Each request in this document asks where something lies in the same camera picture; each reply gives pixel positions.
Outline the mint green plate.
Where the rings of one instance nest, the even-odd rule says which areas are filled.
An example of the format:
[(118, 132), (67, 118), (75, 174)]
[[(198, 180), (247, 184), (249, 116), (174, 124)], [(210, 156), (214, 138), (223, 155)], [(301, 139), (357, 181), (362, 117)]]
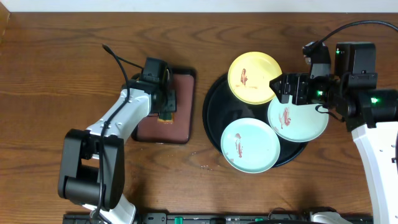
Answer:
[(294, 105), (290, 96), (288, 103), (280, 103), (275, 97), (269, 104), (267, 119), (271, 128), (283, 139), (292, 142), (308, 142), (319, 137), (328, 125), (327, 110), (317, 105)]

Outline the light green plate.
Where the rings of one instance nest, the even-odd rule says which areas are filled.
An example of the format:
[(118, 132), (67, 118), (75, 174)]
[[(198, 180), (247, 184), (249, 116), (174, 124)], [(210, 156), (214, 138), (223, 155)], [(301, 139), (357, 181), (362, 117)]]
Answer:
[(224, 129), (221, 152), (235, 169), (257, 174), (276, 164), (280, 156), (280, 142), (274, 130), (265, 122), (241, 118)]

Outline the orange green sponge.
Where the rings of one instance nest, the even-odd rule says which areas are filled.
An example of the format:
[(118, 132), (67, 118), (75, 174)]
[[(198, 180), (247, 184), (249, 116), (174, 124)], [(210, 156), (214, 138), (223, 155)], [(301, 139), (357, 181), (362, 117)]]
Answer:
[(174, 113), (159, 113), (157, 121), (164, 124), (172, 124), (174, 122)]

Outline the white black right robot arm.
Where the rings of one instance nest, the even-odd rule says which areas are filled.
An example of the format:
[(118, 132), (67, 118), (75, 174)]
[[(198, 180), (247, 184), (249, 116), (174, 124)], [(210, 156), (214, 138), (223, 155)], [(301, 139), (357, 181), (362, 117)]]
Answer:
[(374, 223), (397, 223), (397, 90), (378, 89), (376, 46), (339, 42), (335, 71), (328, 47), (303, 48), (309, 73), (285, 73), (269, 82), (281, 103), (317, 104), (335, 110), (358, 148), (366, 174)]

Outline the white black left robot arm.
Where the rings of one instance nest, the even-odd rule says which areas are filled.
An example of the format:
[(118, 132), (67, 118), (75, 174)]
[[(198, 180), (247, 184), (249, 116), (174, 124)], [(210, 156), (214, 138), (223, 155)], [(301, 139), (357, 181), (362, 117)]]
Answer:
[(132, 223), (136, 207), (123, 194), (124, 145), (150, 114), (175, 111), (173, 75), (142, 73), (123, 87), (115, 104), (84, 130), (63, 141), (58, 195), (91, 211), (89, 223)]

